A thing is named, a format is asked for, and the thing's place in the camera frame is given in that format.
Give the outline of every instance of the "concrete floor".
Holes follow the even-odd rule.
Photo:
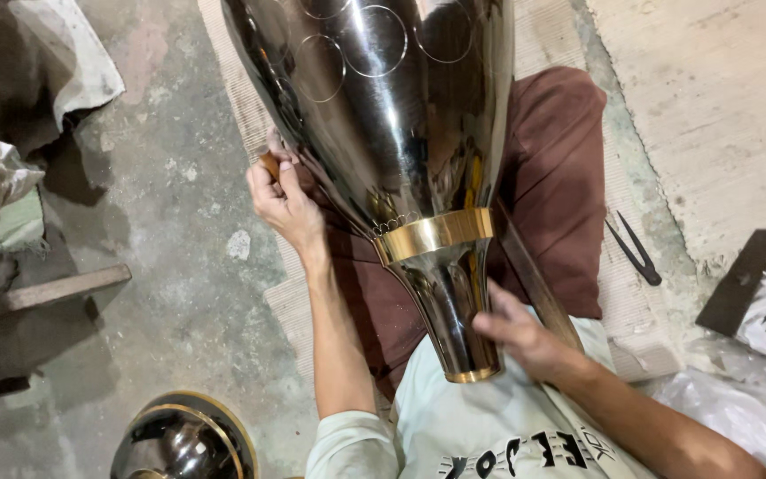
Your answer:
[[[37,371],[29,391],[0,398],[0,477],[107,476],[128,421],[173,389],[235,411],[262,477],[300,475],[317,415],[263,300],[283,280],[281,259],[248,201],[248,160],[197,5],[78,3],[129,91],[47,149],[52,251],[45,262],[22,256],[20,280],[120,262],[133,279],[0,325],[0,369]],[[605,116],[657,250],[675,340],[687,343],[714,279],[687,256],[584,0],[572,4],[590,71],[609,93]]]

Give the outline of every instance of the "hand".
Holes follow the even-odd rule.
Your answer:
[[[504,344],[535,381],[548,382],[563,390],[566,380],[575,380],[591,361],[577,349],[561,343],[532,316],[512,293],[489,280],[494,313],[478,313],[475,331]]]
[[[275,128],[268,131],[268,147],[279,161],[279,179],[261,161],[247,169],[253,208],[297,250],[308,268],[328,257],[324,215],[303,191],[297,155],[282,146]]]

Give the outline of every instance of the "man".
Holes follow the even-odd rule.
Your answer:
[[[505,372],[473,385],[445,380],[409,296],[369,256],[370,245],[335,219],[325,221],[326,202],[310,198],[315,190],[301,185],[309,186],[296,153],[271,132],[278,181],[259,164],[247,179],[256,212],[300,255],[312,301],[321,423],[307,479],[766,477],[736,444],[639,395],[610,371],[595,319],[604,101],[583,71],[570,68],[516,82],[500,182],[501,198],[573,315],[586,355],[531,316],[496,245],[489,274],[515,294],[490,280],[494,313],[478,314],[473,326],[504,346]],[[381,391],[397,390],[394,437],[375,413],[369,367]]]

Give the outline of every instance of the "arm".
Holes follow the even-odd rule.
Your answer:
[[[564,345],[516,297],[492,281],[489,292],[496,314],[476,316],[475,329],[505,343],[534,380],[555,385],[653,472],[667,479],[766,478],[764,466],[734,442],[644,397]]]
[[[269,134],[279,164],[279,182],[258,162],[247,170],[256,214],[285,238],[303,262],[313,310],[315,402],[323,419],[336,412],[376,412],[374,384],[350,311],[336,284],[324,216],[306,196],[296,158]]]
[[[343,411],[376,413],[375,387],[356,326],[336,284],[326,243],[302,259],[313,306],[315,402],[318,417]]]

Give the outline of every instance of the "wooden stick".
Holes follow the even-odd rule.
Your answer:
[[[256,155],[259,156],[262,165],[267,168],[268,172],[271,173],[271,176],[274,177],[275,180],[279,180],[279,161],[273,153],[271,153],[271,150],[264,145],[256,150]]]
[[[77,295],[91,294],[130,279],[132,279],[132,273],[129,267],[118,264],[84,275],[7,291],[0,294],[0,318],[15,311],[28,310]]]
[[[584,345],[581,344],[581,338],[575,331],[572,320],[569,319],[566,310],[555,298],[551,287],[543,278],[534,257],[528,252],[522,235],[516,229],[504,203],[496,199],[493,202],[492,210],[497,229],[495,236],[513,266],[513,273],[516,274],[519,282],[525,288],[539,320],[542,321],[546,329],[553,332],[566,345],[584,352]]]

